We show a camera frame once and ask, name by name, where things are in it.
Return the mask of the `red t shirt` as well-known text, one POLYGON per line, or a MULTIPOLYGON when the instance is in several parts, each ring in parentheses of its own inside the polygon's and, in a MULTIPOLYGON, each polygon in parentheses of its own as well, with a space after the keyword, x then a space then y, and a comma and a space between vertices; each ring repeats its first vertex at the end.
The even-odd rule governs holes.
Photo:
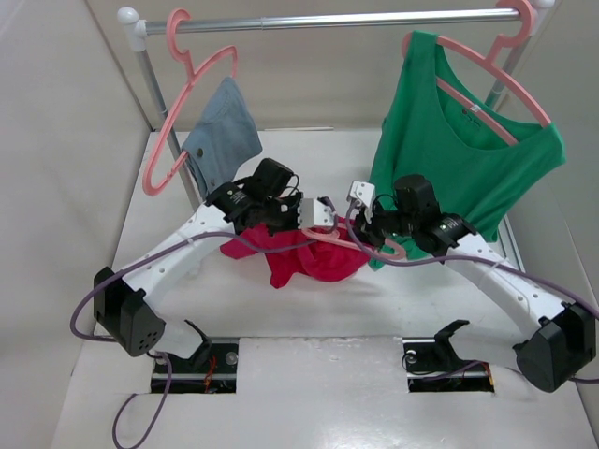
POLYGON ((261 224, 245 230, 241 237, 257 248, 275 250, 264 255, 270 269, 270 285, 276 289, 285 287, 294 274, 319 282, 340 282, 369 261, 369 256, 360 250, 320 240, 310 243, 300 230, 270 236, 266 226, 261 224))

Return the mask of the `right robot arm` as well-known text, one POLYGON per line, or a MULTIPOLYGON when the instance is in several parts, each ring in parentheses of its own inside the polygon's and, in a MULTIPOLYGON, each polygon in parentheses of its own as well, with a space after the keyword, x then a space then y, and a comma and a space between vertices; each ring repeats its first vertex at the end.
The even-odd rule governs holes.
POLYGON ((391 195, 393 209, 386 210, 374 187, 353 181, 347 200, 348 234, 371 258, 407 268, 381 248, 394 237, 411 239, 426 258, 416 266, 441 263, 473 284, 494 302, 518 331, 508 338, 471 331, 458 319, 428 338, 405 343, 405 363, 431 381, 490 363, 518 371, 537 389, 552 393, 590 364, 597 352, 598 310, 559 285, 516 269, 494 252, 465 219, 443 212, 432 184, 421 175, 397 179, 391 195))

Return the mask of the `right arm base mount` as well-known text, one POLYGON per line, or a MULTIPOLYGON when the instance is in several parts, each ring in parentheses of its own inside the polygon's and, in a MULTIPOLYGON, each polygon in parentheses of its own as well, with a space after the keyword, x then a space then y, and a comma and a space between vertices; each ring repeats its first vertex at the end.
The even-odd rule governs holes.
POLYGON ((432 337, 402 340, 402 367, 410 393, 494 393, 489 365, 477 360, 461 359, 450 339, 467 320, 456 320, 432 337))

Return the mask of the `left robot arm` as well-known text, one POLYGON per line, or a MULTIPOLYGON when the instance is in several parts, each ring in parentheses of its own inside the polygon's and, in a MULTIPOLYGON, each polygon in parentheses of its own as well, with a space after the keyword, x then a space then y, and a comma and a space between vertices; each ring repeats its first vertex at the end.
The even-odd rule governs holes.
POLYGON ((181 227, 132 265, 119 273, 101 269, 94 278, 96 321, 132 357, 166 353, 188 370, 202 369, 210 339, 189 320, 178 323, 159 315, 159 304, 204 257, 243 231, 258 225, 272 232, 296 228, 302 193, 284 194, 295 176, 265 158, 252 175, 208 194, 181 227))

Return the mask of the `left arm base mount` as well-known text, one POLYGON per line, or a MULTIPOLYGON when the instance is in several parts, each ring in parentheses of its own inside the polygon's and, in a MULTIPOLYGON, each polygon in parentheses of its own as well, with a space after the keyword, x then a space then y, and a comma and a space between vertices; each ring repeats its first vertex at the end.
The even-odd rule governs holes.
POLYGON ((187 360, 169 355, 172 367, 169 393, 234 394, 237 390, 239 350, 239 339, 215 339, 207 359, 198 368, 193 368, 187 360))

